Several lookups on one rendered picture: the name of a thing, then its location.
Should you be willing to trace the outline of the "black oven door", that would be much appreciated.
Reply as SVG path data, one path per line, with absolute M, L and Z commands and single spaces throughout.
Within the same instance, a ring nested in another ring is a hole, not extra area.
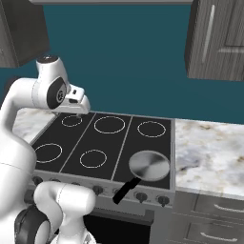
M 86 215 L 84 223 L 98 244 L 149 244 L 151 228 L 127 221 Z

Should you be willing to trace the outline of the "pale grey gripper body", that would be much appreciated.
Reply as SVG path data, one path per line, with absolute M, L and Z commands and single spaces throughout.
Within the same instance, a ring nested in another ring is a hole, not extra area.
M 83 96 L 81 101 L 75 99 L 65 99 L 63 103 L 53 110 L 53 112 L 87 114 L 90 112 L 91 105 L 88 97 Z

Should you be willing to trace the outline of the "dark wood wall cupboard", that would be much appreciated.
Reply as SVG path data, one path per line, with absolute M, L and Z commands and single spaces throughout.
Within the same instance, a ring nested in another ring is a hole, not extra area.
M 0 68 L 18 68 L 50 49 L 42 6 L 0 0 Z

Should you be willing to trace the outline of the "grey stove control panel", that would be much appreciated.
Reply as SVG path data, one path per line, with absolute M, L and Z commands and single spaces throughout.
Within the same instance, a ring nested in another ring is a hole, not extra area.
M 131 214 L 141 214 L 142 210 L 161 208 L 161 204 L 157 201 L 159 196 L 167 196 L 170 199 L 170 203 L 166 205 L 166 208 L 172 208 L 174 202 L 175 192 L 165 191 L 162 189 L 150 188 L 143 186 L 139 183 L 134 189 L 130 190 L 119 204 L 115 204 L 112 201 L 113 196 L 123 186 L 121 182 L 115 182 L 106 179 L 98 179 L 93 177 L 78 176 L 66 173 L 51 173 L 43 171 L 35 171 L 33 176 L 40 176 L 44 181 L 56 181 L 77 186 L 83 186 L 92 189 L 93 186 L 101 186 L 104 192 L 97 196 L 96 207 L 99 209 L 108 209 L 111 211 L 122 212 Z M 32 182 L 32 178 L 29 184 L 29 188 L 35 188 L 36 186 Z M 137 193 L 145 193 L 148 198 L 142 203 L 135 198 Z

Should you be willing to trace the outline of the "black hob with rings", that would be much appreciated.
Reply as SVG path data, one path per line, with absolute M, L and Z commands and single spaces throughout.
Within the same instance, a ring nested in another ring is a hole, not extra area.
M 134 153 L 154 151 L 174 163 L 174 121 L 170 118 L 91 112 L 54 118 L 32 147 L 36 171 L 66 173 L 125 183 Z

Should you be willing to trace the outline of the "dark wood cupboard door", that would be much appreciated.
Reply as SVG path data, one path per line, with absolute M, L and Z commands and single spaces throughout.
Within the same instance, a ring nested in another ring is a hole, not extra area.
M 244 48 L 244 0 L 233 0 L 225 48 Z M 244 77 L 244 53 L 228 53 L 229 80 Z
M 185 46 L 189 78 L 229 80 L 224 59 L 233 0 L 193 0 Z

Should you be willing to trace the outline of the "grey drawer front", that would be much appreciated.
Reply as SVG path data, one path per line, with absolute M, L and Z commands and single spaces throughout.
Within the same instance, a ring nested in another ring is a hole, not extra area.
M 201 236 L 201 232 L 209 235 L 225 238 L 241 238 L 240 242 L 230 243 L 217 240 L 211 240 Z M 244 244 L 244 231 L 230 225 L 216 223 L 189 223 L 184 231 L 184 239 L 196 244 Z
M 194 204 L 196 213 L 244 221 L 244 200 L 200 194 Z

